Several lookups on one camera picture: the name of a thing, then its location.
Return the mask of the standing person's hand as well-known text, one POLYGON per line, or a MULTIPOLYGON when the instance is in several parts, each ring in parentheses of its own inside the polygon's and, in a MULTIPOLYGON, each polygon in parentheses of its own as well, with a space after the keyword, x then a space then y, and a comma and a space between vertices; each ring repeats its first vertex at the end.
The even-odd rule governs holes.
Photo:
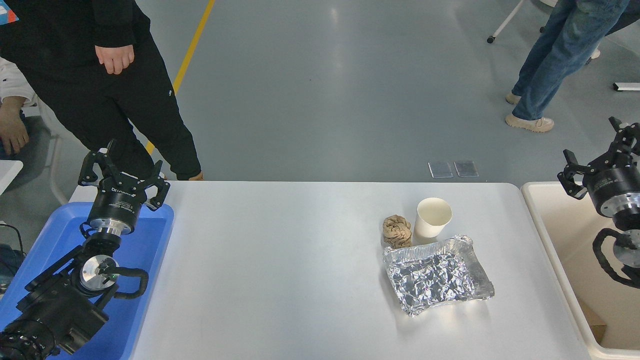
POLYGON ((135 61, 133 44, 123 47, 94 46, 99 64, 105 67, 108 75, 121 75, 122 71, 135 61))

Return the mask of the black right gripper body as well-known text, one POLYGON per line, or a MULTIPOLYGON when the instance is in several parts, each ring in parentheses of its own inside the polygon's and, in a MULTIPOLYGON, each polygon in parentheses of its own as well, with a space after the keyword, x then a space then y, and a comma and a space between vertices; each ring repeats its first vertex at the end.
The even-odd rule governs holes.
POLYGON ((640 173, 636 167, 616 167, 587 174, 586 189, 595 210, 604 217, 639 209, 640 173))

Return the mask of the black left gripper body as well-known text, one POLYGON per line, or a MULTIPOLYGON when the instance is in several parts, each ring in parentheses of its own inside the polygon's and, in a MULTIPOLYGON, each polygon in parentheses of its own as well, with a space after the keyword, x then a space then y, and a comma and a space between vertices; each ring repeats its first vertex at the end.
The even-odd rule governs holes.
POLYGON ((121 174, 119 180, 103 178, 89 212, 89 223, 98 226, 100 222, 112 219, 126 226, 135 226, 146 200, 146 191, 138 178, 126 173, 121 174))

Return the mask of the seated person's hand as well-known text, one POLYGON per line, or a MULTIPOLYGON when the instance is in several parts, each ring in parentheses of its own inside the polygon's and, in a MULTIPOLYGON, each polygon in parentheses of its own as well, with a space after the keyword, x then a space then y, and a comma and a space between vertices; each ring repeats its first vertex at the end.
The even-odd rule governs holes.
POLYGON ((21 118, 25 102, 23 96, 6 96, 1 102, 0 137, 4 152, 9 156, 20 153, 30 140, 21 118))

